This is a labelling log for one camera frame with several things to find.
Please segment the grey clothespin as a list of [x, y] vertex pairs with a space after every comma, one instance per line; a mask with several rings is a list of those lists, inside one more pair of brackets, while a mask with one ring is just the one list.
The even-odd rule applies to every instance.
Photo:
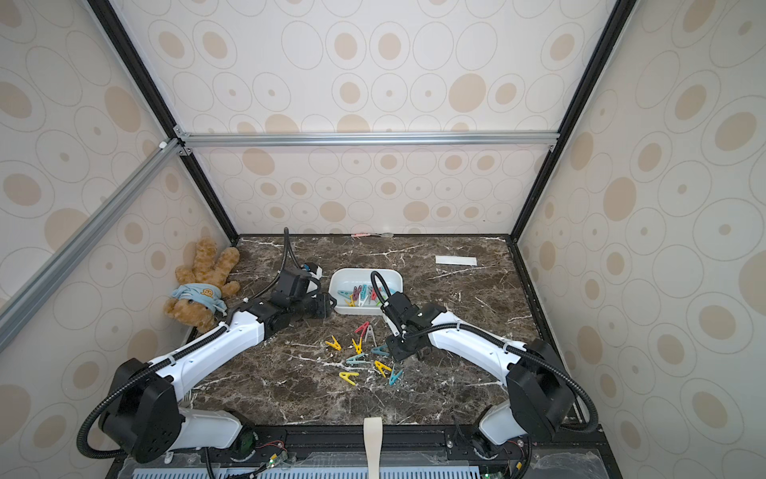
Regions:
[[362, 335], [362, 342], [372, 345], [373, 347], [377, 346], [377, 339], [375, 337], [373, 325], [367, 325]]

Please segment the teal clothespin cluster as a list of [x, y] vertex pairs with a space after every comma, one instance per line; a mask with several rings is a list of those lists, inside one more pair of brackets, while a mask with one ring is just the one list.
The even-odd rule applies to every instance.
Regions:
[[399, 370], [399, 371], [392, 371], [392, 372], [391, 372], [391, 375], [390, 375], [390, 377], [389, 377], [389, 384], [390, 384], [390, 385], [395, 385], [395, 384], [397, 383], [397, 381], [399, 381], [399, 380], [401, 379], [401, 377], [403, 376], [403, 374], [404, 374], [404, 371], [403, 371], [403, 370]]

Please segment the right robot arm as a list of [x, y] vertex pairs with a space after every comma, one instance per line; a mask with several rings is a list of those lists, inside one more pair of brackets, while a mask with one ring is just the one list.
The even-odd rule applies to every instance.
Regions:
[[443, 305], [419, 307], [404, 293], [393, 293], [380, 271], [373, 271], [370, 279], [391, 331], [386, 346], [394, 360], [434, 347], [481, 367], [505, 387], [508, 398], [484, 411], [476, 424], [472, 442], [480, 454], [492, 455], [517, 438], [547, 442], [561, 430], [598, 430], [594, 401], [565, 371], [552, 345], [494, 335], [462, 321]]

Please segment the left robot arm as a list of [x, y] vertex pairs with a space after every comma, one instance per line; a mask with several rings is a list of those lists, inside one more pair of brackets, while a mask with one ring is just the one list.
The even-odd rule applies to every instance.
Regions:
[[148, 362], [129, 359], [118, 367], [107, 397], [84, 419], [76, 436], [90, 459], [132, 457], [148, 463], [181, 449], [219, 449], [247, 459], [255, 451], [255, 427], [235, 411], [185, 408], [182, 399], [201, 381], [242, 352], [286, 329], [295, 317], [329, 316], [337, 304], [322, 289], [323, 270], [299, 263], [283, 239], [278, 273], [259, 293], [236, 307], [225, 303], [241, 286], [229, 275], [239, 251], [217, 250], [211, 239], [195, 247], [193, 265], [176, 270], [178, 287], [165, 314], [199, 335], [187, 345]]

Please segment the white plastic storage box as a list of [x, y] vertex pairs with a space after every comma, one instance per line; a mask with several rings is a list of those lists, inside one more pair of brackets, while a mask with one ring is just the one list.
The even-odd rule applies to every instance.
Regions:
[[[394, 269], [375, 269], [383, 281], [377, 279], [379, 293], [403, 291], [403, 279]], [[382, 315], [381, 300], [372, 284], [373, 269], [340, 269], [330, 280], [329, 293], [337, 300], [335, 312], [339, 315]]]

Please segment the orange yellow clothespin cluster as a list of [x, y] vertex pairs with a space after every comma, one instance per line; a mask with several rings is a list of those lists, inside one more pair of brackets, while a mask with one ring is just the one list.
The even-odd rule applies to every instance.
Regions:
[[393, 373], [393, 369], [390, 366], [379, 360], [374, 361], [374, 367], [384, 377], [389, 377]]

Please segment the mint green clothespin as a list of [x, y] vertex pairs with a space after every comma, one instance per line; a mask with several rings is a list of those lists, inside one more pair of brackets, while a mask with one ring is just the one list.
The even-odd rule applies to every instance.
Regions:
[[365, 353], [359, 353], [357, 355], [354, 355], [346, 359], [345, 363], [349, 366], [357, 367], [357, 366], [372, 364], [373, 361], [370, 360]]

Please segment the white paper label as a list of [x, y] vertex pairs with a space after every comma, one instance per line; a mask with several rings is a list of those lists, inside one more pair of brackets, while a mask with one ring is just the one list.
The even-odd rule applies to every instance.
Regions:
[[437, 265], [464, 265], [465, 267], [476, 267], [478, 259], [476, 257], [457, 257], [456, 255], [436, 255], [435, 263]]

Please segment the brown teddy bear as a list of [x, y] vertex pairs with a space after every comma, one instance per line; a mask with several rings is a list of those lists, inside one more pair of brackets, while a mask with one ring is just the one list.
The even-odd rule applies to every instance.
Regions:
[[195, 244], [191, 267], [182, 265], [175, 271], [179, 286], [164, 305], [166, 317], [182, 325], [207, 333], [217, 326], [217, 320], [227, 314], [225, 300], [241, 289], [229, 274], [239, 263], [241, 253], [227, 247], [220, 253], [212, 238], [202, 238]]

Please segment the horizontal aluminium rail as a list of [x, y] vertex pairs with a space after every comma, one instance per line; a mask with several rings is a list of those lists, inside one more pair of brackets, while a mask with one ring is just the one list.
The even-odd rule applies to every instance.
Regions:
[[475, 145], [556, 145], [555, 131], [512, 132], [384, 132], [384, 133], [292, 133], [181, 135], [185, 145], [208, 147], [401, 147]]

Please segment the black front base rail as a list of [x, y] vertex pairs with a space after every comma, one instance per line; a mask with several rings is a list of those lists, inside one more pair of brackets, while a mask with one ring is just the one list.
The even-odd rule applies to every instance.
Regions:
[[[386, 425], [380, 478], [618, 478], [602, 432], [563, 432], [549, 442], [513, 439], [481, 457], [460, 425]], [[186, 449], [140, 464], [111, 466], [110, 478], [368, 478], [370, 459], [361, 426], [263, 426], [241, 460], [229, 451]]]

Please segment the diagonal aluminium rail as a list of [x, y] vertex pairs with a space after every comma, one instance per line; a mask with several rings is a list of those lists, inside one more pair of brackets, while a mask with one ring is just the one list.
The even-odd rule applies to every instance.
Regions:
[[115, 192], [91, 215], [51, 259], [30, 277], [1, 311], [1, 347], [6, 349], [23, 331], [39, 309], [47, 303], [63, 281], [80, 265], [104, 235], [118, 223], [128, 207], [167, 162], [181, 151], [178, 139], [167, 139]]

